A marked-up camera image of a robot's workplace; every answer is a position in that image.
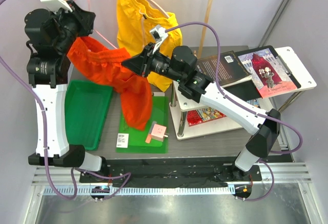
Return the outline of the pink wire hanger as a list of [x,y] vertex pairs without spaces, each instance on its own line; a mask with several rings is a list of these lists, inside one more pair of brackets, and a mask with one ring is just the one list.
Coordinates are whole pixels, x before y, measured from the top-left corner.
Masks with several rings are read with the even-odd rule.
[[[87,0],[87,5],[88,5],[88,11],[91,11],[91,2],[90,2],[90,0]],[[98,36],[100,36],[113,49],[117,49],[117,47],[113,43],[111,43],[106,37],[104,37],[98,30],[94,29],[94,32]]]

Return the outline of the orange shorts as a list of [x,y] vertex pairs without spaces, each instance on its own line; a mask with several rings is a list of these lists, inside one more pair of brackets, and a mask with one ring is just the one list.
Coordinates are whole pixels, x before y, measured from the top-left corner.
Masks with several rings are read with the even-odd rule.
[[110,50],[97,40],[78,37],[68,59],[88,80],[110,86],[120,95],[121,110],[129,127],[144,130],[152,112],[152,91],[146,78],[122,66],[131,56],[125,48]]

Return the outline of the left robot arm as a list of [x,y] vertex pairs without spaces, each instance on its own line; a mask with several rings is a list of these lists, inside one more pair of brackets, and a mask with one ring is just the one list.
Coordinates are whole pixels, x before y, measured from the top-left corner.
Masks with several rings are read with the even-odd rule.
[[26,46],[31,55],[28,81],[36,96],[38,142],[28,163],[35,166],[80,168],[91,171],[97,182],[108,179],[104,157],[86,152],[83,145],[70,145],[65,127],[65,97],[75,40],[93,32],[95,13],[81,9],[73,0],[69,9],[36,9],[25,17]]

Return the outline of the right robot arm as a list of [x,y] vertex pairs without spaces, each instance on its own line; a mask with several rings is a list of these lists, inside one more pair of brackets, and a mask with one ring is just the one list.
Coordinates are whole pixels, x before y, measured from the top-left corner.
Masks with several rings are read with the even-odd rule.
[[147,77],[157,73],[178,83],[180,93],[187,99],[214,108],[241,125],[250,135],[231,168],[236,180],[244,180],[260,159],[268,156],[280,134],[280,113],[254,107],[225,90],[218,90],[209,76],[196,70],[197,58],[187,46],[175,47],[171,57],[160,53],[156,43],[147,44],[142,52],[122,66]]

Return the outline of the yellow shorts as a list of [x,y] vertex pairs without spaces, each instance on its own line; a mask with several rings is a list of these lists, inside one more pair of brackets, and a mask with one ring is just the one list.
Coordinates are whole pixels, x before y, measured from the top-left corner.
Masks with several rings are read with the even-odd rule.
[[[167,12],[164,16],[158,9],[152,8],[146,0],[117,0],[116,15],[118,23],[117,43],[125,48],[131,56],[139,54],[149,42],[155,42],[150,30],[157,25],[166,29],[178,26],[176,15]],[[173,49],[182,45],[182,33],[176,29],[168,33],[168,38],[159,50],[165,56],[171,56]],[[171,85],[172,81],[157,73],[151,72],[147,80],[162,92]]]

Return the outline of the green plastic tray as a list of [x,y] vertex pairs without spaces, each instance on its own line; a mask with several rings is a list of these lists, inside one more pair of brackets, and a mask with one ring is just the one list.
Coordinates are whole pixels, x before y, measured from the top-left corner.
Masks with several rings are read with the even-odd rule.
[[65,97],[65,124],[69,144],[98,148],[113,88],[84,80],[69,83]]

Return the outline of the pink cube power adapter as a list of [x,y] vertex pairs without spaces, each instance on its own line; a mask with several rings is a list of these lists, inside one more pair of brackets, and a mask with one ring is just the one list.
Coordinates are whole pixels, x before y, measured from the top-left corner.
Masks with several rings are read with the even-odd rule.
[[168,138],[167,127],[159,124],[155,124],[151,133],[151,137],[154,140],[163,142],[165,138]]

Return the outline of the orange blue highlighter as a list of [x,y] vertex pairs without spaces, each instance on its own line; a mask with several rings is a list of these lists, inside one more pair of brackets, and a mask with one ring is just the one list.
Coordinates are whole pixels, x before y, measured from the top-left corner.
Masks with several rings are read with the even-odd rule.
[[147,134],[147,137],[146,137],[146,140],[145,140],[145,142],[147,144],[149,144],[151,142],[151,139],[152,139],[151,133],[152,133],[152,130],[153,130],[155,124],[157,124],[157,122],[153,121],[150,128],[149,128],[149,131],[148,131],[148,134]]

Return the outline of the green clipboard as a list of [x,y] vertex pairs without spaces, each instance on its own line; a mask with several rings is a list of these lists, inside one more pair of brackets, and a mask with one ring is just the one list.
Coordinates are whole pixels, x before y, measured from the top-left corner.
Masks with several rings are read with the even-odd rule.
[[128,126],[120,117],[116,142],[117,153],[165,154],[168,151],[168,98],[162,92],[154,92],[153,107],[144,130]]

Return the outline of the white two-tier shelf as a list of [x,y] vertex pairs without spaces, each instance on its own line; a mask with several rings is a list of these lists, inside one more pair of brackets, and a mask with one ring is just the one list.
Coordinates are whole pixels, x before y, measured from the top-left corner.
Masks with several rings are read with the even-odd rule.
[[[289,91],[291,94],[291,100],[294,100],[296,96],[301,94],[303,91],[313,89],[317,86],[313,77],[310,75],[302,61],[299,59],[291,47],[276,48],[276,52],[282,58],[286,67],[291,71],[293,76],[301,85],[299,89],[295,91]],[[172,98],[176,100],[174,104],[170,104],[170,110],[176,137],[178,140],[200,137],[241,128],[241,125],[228,117],[208,121],[190,127],[186,120],[188,112],[205,108],[205,106],[185,98],[181,92],[178,91],[178,82],[173,82]]]

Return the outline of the red treehouse book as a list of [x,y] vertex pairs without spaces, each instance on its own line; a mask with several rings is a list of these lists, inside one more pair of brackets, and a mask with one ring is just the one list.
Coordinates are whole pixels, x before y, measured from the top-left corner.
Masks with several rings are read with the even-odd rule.
[[219,112],[218,110],[213,109],[211,107],[206,107],[206,108],[188,111],[187,122],[189,127],[192,127],[195,125],[203,124],[224,117],[225,115]]

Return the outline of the black hardcover book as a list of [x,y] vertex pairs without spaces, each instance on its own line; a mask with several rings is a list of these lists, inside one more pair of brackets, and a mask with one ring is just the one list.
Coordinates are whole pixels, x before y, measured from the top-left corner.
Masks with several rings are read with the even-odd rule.
[[[196,69],[215,81],[216,66],[217,55],[213,55],[199,59]],[[219,84],[223,88],[252,80],[251,73],[241,63],[234,51],[225,52],[220,55],[217,76]]]

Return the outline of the illustrated red castle book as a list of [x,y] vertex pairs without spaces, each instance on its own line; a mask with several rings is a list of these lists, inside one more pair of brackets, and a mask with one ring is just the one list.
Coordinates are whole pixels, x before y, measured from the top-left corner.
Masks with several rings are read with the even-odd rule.
[[251,73],[253,84],[262,98],[286,94],[300,87],[272,46],[239,51],[236,55]]

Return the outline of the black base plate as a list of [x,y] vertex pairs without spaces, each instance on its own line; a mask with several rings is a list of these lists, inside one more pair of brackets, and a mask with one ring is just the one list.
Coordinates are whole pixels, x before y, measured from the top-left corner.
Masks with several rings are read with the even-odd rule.
[[100,173],[111,177],[130,173],[128,185],[134,187],[262,181],[259,166],[254,165],[244,173],[234,166],[233,157],[108,159]]

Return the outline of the aluminium rail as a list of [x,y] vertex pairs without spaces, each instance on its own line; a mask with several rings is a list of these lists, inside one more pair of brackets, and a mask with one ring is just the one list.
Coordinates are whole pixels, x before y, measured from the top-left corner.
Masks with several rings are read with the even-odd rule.
[[308,184],[309,172],[304,163],[256,164],[248,176],[237,180],[228,172],[229,165],[137,165],[114,166],[112,179],[97,181],[89,174],[75,172],[77,186],[68,169],[50,168],[57,190],[69,196],[170,196],[233,195],[250,193],[260,184]]

